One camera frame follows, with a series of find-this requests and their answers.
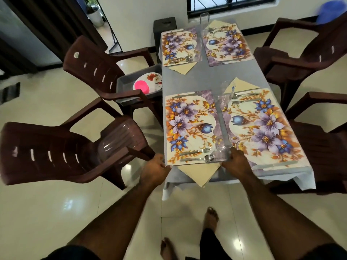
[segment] gray tablecloth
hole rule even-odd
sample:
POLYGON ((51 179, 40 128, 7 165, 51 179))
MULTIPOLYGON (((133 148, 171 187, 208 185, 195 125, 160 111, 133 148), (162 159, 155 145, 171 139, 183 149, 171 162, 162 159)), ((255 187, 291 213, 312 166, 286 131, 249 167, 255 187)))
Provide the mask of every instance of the gray tablecloth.
MULTIPOLYGON (((222 18, 219 21, 227 23, 235 23, 232 18, 222 18)), ((233 80, 234 78, 239 78, 260 88, 268 88, 270 86, 266 81, 257 61, 249 60, 242 61, 238 63, 232 63, 227 65, 219 65, 210 67, 207 61, 207 56, 205 53, 205 48, 202 47, 202 61, 198 62, 193 69, 191 69, 188 74, 182 75, 176 71, 169 69, 169 67, 162 68, 163 75, 163 106, 165 106, 165 96, 201 91, 205 89, 211 89, 214 95, 222 94, 221 84, 226 80, 233 80)), ((220 109, 217 107, 219 120, 222 128, 222 134, 225 137, 226 127, 221 115, 220 109)), ((164 119, 164 135, 166 135, 166 124, 164 119)), ((167 140, 164 137, 164 151, 165 151, 165 162, 167 164, 166 150, 167 140)), ((313 170, 311 167, 293 168, 285 173, 281 170, 266 171, 262 174, 261 179, 273 179, 287 181, 294 178, 296 183, 302 190, 315 189, 315 181, 313 170)), ((229 173, 226 173, 225 169, 220 167, 213 175, 210 183, 219 184, 231 184, 239 182, 233 178, 229 173)), ((194 181, 180 171, 176 166, 172 168, 169 175, 166 178, 166 184, 163 192, 163 200, 166 200, 174 187, 179 187, 181 189, 193 186, 194 181)))

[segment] chair seat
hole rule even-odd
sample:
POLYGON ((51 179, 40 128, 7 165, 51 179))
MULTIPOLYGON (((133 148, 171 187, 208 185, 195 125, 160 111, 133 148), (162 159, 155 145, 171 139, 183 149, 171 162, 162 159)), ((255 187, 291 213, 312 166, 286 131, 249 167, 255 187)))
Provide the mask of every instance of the chair seat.
MULTIPOLYGON (((148 146, 140 127, 132 118, 126 115, 111 122, 101 132, 101 138, 97 144, 97 156, 101 162, 106 161, 124 147, 140 151, 148 146)), ((120 160, 118 164, 127 164, 134 158, 134 156, 129 155, 120 160)))
POLYGON ((315 175, 316 182, 347 180, 347 149, 337 133, 320 126, 290 121, 315 175))
MULTIPOLYGON (((267 66, 271 63, 271 58, 273 56, 280 58, 289 58, 288 53, 277 50, 274 48, 270 48, 268 46, 265 47, 257 47, 254 51, 254 57, 260 66, 262 72, 264 72, 267 66)), ((287 83, 289 80, 302 80, 311 74, 310 70, 291 68, 288 66, 275 65, 272 67, 269 73, 266 75, 266 80, 273 84, 283 84, 287 83)))

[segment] plastic tray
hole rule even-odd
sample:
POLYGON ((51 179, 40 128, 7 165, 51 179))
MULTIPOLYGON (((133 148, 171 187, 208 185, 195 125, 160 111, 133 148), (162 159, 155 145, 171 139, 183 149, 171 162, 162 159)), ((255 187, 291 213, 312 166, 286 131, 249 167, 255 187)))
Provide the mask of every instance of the plastic tray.
MULTIPOLYGON (((117 87, 116 87, 116 93, 122 93, 125 91, 130 91, 132 90, 132 87, 134 86, 135 81, 142 75, 146 74, 146 73, 151 73, 151 72, 155 72, 158 74, 161 74, 161 64, 157 64, 154 66, 150 66, 148 68, 145 69, 141 69, 137 72, 128 74, 128 75, 124 75, 120 78, 117 79, 117 87)), ((148 98, 153 98, 153 97, 157 97, 163 94, 163 88, 161 88, 158 91, 155 92, 151 92, 146 94, 146 96, 148 98)), ((134 103, 137 103, 141 101, 141 99, 139 97, 132 97, 132 98, 124 98, 124 99, 118 99, 116 100, 117 103, 121 104, 122 106, 127 106, 127 105, 131 105, 134 103)))

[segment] pink lid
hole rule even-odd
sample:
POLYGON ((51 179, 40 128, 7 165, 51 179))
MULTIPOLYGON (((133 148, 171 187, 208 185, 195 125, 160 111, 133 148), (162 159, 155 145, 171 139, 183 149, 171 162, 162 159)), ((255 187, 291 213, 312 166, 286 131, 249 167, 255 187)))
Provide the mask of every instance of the pink lid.
POLYGON ((135 89, 141 89, 144 94, 148 94, 150 92, 150 88, 143 80, 136 81, 134 87, 135 89))

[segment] foot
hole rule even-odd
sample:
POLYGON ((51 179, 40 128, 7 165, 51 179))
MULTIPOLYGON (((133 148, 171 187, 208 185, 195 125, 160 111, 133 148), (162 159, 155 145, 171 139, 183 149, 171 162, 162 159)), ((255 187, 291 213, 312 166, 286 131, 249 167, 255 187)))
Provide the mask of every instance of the foot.
POLYGON ((174 246, 167 237, 161 241, 160 255, 164 260, 178 260, 174 246))
POLYGON ((206 228, 210 228, 215 233, 217 229, 218 221, 219 221, 219 218, 215 209, 213 209, 212 207, 208 207, 207 212, 205 214, 204 226, 202 230, 205 230, 206 228))

